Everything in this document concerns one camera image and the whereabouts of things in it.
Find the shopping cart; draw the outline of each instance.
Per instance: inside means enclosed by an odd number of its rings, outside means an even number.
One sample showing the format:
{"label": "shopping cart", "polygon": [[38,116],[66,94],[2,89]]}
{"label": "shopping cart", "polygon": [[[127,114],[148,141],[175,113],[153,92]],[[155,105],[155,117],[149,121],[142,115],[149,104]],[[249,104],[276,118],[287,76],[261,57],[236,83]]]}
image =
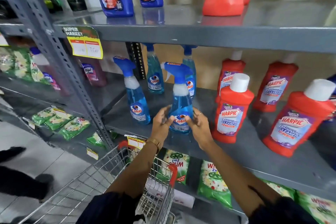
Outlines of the shopping cart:
{"label": "shopping cart", "polygon": [[[87,168],[48,201],[24,218],[33,223],[75,223],[96,195],[106,191],[117,176],[136,157],[138,149],[122,141],[94,165]],[[170,175],[169,181],[156,178],[157,172]],[[136,214],[143,213],[147,223],[165,224],[174,197],[177,168],[155,157]]]}

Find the human hand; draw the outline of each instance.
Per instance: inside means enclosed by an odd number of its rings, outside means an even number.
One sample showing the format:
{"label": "human hand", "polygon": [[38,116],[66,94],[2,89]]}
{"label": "human hand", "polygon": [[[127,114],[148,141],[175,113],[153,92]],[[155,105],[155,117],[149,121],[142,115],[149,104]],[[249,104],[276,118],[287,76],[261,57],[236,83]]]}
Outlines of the human hand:
{"label": "human hand", "polygon": [[153,118],[153,128],[150,137],[158,140],[161,147],[168,136],[169,126],[174,121],[174,116],[170,116],[169,119],[167,119],[170,108],[171,105],[161,108],[161,110]]}
{"label": "human hand", "polygon": [[209,143],[213,142],[208,118],[195,107],[193,107],[193,110],[193,120],[189,116],[185,116],[185,121],[192,129],[192,134],[198,142],[199,147],[204,150]]}

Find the blue trigger sprayer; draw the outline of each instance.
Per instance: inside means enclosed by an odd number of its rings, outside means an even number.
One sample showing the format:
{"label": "blue trigger sprayer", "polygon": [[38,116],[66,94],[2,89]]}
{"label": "blue trigger sprayer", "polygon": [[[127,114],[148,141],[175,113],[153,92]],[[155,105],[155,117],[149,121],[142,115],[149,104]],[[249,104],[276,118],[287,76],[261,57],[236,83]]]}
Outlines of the blue trigger sprayer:
{"label": "blue trigger sprayer", "polygon": [[161,68],[165,69],[167,73],[167,79],[170,75],[174,75],[174,87],[173,87],[173,105],[169,112],[169,117],[174,116],[174,121],[170,125],[170,130],[188,134],[190,127],[188,126],[185,116],[193,117],[193,105],[191,97],[186,85],[186,75],[191,74],[190,67],[180,63],[161,63]]}
{"label": "blue trigger sprayer", "polygon": [[193,48],[197,48],[196,45],[181,45],[184,49],[184,57],[182,64],[187,65],[191,68],[192,74],[188,74],[185,77],[187,87],[190,93],[191,98],[193,98],[196,95],[196,67],[195,62],[193,60],[193,56],[191,55],[191,50]]}
{"label": "blue trigger sprayer", "polygon": [[141,125],[147,125],[151,121],[147,102],[136,77],[133,75],[135,64],[129,59],[115,56],[113,62],[116,63],[124,74],[124,81],[127,92],[128,105],[131,115]]}
{"label": "blue trigger sprayer", "polygon": [[153,44],[144,43],[147,46],[147,81],[151,93],[162,94],[164,92],[163,76],[160,61],[154,52]]}

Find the blue liquid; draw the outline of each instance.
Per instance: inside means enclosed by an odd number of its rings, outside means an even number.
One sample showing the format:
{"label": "blue liquid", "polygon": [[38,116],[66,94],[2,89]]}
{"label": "blue liquid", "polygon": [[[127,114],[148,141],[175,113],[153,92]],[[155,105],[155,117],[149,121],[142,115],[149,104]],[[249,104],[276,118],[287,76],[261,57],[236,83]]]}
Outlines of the blue liquid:
{"label": "blue liquid", "polygon": [[148,73],[147,82],[148,89],[151,93],[162,94],[164,90],[162,70],[158,57],[154,52],[149,52],[147,55]]}
{"label": "blue liquid", "polygon": [[192,75],[187,75],[185,77],[185,81],[189,90],[189,94],[191,98],[193,98],[196,95],[196,67],[195,67],[195,62],[192,58],[191,55],[189,56],[184,56],[182,64],[187,65],[188,67],[191,68],[194,74]]}
{"label": "blue liquid", "polygon": [[173,106],[170,109],[169,117],[174,116],[174,122],[170,125],[170,130],[183,134],[190,133],[191,129],[188,126],[184,116],[188,115],[193,117],[193,106],[191,104],[190,95],[187,96],[174,96]]}
{"label": "blue liquid", "polygon": [[151,121],[147,102],[141,87],[135,90],[126,88],[128,105],[132,117],[141,125],[147,125]]}

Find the white bottle cap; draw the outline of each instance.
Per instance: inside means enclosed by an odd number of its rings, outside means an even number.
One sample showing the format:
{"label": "white bottle cap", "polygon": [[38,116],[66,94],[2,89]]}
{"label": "white bottle cap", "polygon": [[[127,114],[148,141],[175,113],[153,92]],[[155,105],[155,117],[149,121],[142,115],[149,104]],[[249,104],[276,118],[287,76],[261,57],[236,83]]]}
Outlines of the white bottle cap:
{"label": "white bottle cap", "polygon": [[286,53],[283,56],[281,62],[285,64],[292,64],[294,63],[296,56],[297,56],[297,53]]}
{"label": "white bottle cap", "polygon": [[243,51],[234,51],[231,60],[241,60]]}
{"label": "white bottle cap", "polygon": [[235,92],[245,92],[249,85],[250,77],[247,74],[237,73],[233,75],[230,89]]}
{"label": "white bottle cap", "polygon": [[306,97],[316,101],[327,101],[334,92],[336,84],[325,79],[313,80],[304,91]]}

